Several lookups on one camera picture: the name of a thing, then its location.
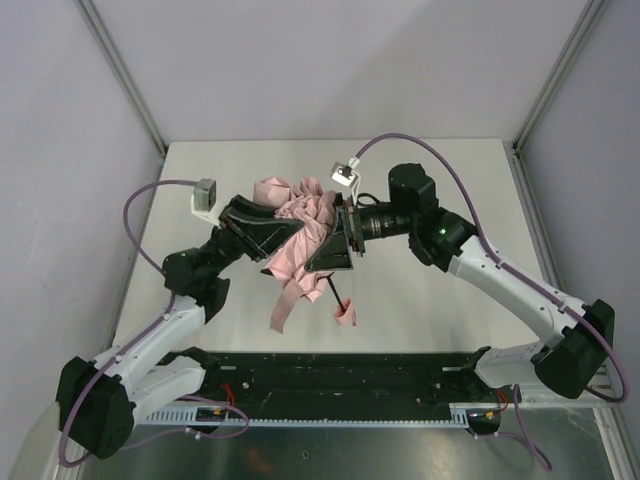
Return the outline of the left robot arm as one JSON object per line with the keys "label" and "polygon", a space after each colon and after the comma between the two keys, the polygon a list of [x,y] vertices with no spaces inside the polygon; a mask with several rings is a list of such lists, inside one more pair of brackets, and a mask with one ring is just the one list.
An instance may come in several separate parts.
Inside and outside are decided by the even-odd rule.
{"label": "left robot arm", "polygon": [[64,366],[56,394],[60,465],[78,464],[66,456],[69,442],[100,459],[112,456],[149,415],[198,392],[213,365],[210,355],[191,348],[168,364],[162,359],[220,312],[230,288],[220,276],[227,267],[244,256],[269,258],[303,227],[237,195],[206,243],[168,255],[160,272],[171,296],[158,316],[93,359],[74,357]]}

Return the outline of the pink folding umbrella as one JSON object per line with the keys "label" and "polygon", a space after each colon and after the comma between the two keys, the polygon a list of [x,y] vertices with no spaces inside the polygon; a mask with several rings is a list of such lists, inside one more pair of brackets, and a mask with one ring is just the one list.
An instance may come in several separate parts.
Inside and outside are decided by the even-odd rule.
{"label": "pink folding umbrella", "polygon": [[254,184],[255,203],[273,208],[278,219],[303,222],[303,227],[269,256],[264,268],[282,286],[270,319],[270,328],[278,333],[284,331],[299,300],[314,302],[329,286],[328,271],[309,272],[305,265],[328,238],[336,219],[335,198],[336,192],[323,189],[315,177],[305,177],[297,184],[270,177]]}

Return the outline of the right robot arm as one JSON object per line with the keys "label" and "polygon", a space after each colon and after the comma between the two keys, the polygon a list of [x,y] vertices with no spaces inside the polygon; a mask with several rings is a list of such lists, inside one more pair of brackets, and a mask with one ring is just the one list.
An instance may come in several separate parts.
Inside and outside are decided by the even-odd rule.
{"label": "right robot arm", "polygon": [[389,199],[360,206],[336,198],[330,233],[305,265],[308,272],[350,270],[368,241],[405,235],[414,256],[475,286],[519,318],[537,341],[510,348],[483,347],[468,368],[487,386],[543,385],[576,399],[607,358],[613,308],[587,305],[500,258],[477,226],[440,206],[435,181],[413,163],[388,174]]}

